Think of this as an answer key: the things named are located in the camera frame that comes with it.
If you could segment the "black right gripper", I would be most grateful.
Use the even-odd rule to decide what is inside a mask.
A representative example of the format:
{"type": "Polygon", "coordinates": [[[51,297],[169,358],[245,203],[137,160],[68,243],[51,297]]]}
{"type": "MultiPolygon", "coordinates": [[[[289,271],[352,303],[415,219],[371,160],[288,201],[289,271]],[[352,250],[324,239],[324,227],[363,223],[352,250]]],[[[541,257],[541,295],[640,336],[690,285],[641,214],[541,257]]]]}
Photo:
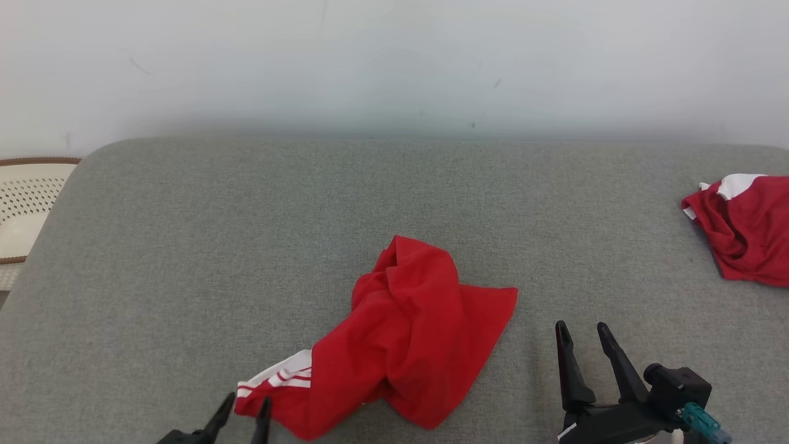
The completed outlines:
{"type": "Polygon", "coordinates": [[[574,355],[574,340],[563,320],[555,324],[565,429],[558,444],[630,444],[678,426],[649,404],[648,390],[606,323],[597,323],[601,347],[610,360],[620,405],[594,406],[595,393],[583,379],[574,355]]]}

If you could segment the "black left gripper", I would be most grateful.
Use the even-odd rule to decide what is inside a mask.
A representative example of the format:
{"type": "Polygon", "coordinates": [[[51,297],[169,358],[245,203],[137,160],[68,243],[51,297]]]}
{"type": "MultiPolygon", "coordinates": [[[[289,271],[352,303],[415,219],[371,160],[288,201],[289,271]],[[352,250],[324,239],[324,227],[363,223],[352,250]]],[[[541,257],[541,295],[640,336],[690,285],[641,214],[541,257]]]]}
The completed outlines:
{"type": "MultiPolygon", "coordinates": [[[[156,444],[215,444],[220,430],[225,427],[229,416],[233,413],[236,393],[230,392],[206,424],[206,430],[199,429],[195,432],[181,432],[171,430],[156,444]]],[[[250,444],[268,444],[271,426],[272,399],[266,396],[260,406],[255,419],[255,431],[250,444]]]]}

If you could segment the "red polo shirt white collar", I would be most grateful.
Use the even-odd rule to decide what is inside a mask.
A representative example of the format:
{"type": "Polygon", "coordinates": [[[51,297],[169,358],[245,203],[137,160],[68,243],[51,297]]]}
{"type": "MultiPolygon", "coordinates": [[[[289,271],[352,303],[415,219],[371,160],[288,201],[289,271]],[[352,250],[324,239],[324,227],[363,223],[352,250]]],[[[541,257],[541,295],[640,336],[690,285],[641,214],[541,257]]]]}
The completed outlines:
{"type": "Polygon", "coordinates": [[[349,315],[313,345],[237,385],[234,412],[314,440],[384,399],[427,430],[470,391],[511,320],[515,287],[459,281],[450,253],[395,236],[351,294],[349,315]]]}

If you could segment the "red shorts with white stripe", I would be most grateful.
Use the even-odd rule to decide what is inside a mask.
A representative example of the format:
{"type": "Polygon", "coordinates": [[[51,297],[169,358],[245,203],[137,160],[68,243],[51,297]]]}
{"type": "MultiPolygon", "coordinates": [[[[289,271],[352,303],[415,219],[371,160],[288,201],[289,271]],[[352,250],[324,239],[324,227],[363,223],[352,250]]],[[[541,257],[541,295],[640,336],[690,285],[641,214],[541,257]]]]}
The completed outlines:
{"type": "Polygon", "coordinates": [[[698,187],[680,206],[722,277],[789,289],[789,175],[736,173],[698,187]]]}

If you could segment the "grey fabric sofa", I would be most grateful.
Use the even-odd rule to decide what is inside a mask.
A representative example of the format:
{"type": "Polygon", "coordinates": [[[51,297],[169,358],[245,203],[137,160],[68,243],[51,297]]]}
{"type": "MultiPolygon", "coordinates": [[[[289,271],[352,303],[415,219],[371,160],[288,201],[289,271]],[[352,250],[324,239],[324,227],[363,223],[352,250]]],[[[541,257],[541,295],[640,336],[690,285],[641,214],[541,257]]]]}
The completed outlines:
{"type": "Polygon", "coordinates": [[[0,444],[154,444],[310,347],[393,236],[468,284],[516,287],[465,401],[427,432],[385,402],[325,444],[550,444],[554,325],[619,394],[595,326],[638,371],[688,366],[735,444],[789,444],[789,289],[724,280],[680,202],[789,151],[699,144],[134,139],[65,183],[0,309],[0,444]]]}

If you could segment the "white perforated laundry basket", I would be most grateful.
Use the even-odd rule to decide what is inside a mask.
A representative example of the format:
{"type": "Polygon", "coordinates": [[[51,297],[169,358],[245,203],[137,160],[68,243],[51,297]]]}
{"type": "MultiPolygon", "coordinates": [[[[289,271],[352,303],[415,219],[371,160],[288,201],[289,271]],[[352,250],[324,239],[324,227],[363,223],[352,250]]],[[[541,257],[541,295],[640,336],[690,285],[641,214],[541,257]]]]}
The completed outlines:
{"type": "Polygon", "coordinates": [[[25,261],[79,158],[0,160],[0,265],[25,261]]]}

